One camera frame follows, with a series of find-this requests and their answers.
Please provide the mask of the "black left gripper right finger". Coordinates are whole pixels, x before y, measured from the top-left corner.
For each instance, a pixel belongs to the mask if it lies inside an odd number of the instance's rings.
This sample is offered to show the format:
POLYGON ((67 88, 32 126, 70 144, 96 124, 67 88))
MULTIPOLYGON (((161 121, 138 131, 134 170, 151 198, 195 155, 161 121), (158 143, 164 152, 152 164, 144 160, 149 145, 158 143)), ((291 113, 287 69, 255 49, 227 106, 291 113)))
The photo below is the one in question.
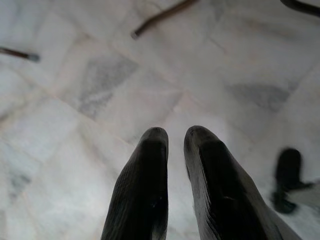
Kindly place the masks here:
POLYGON ((302 240, 210 130, 187 130, 184 157, 201 240, 302 240))

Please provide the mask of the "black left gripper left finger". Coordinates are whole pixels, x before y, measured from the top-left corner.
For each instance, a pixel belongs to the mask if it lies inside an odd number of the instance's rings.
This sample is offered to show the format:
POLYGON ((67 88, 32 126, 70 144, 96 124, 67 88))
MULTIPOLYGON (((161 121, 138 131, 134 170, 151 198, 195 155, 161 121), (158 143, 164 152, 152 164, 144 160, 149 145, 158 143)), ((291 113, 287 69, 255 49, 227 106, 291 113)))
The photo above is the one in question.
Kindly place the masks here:
POLYGON ((142 135, 117 178, 100 240, 166 240, 168 153, 163 128, 142 135))

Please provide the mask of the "black robot foot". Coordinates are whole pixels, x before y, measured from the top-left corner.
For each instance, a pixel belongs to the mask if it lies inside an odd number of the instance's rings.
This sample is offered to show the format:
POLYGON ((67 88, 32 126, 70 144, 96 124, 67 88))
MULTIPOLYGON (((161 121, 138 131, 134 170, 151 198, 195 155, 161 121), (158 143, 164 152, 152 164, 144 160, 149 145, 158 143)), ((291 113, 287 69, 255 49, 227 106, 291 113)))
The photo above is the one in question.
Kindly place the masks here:
POLYGON ((314 186, 311 182, 301 181, 302 155, 295 148, 284 148, 277 159, 275 168, 275 189, 272 193, 272 206, 276 212, 291 214, 297 204, 288 200, 292 191, 307 190, 314 186))

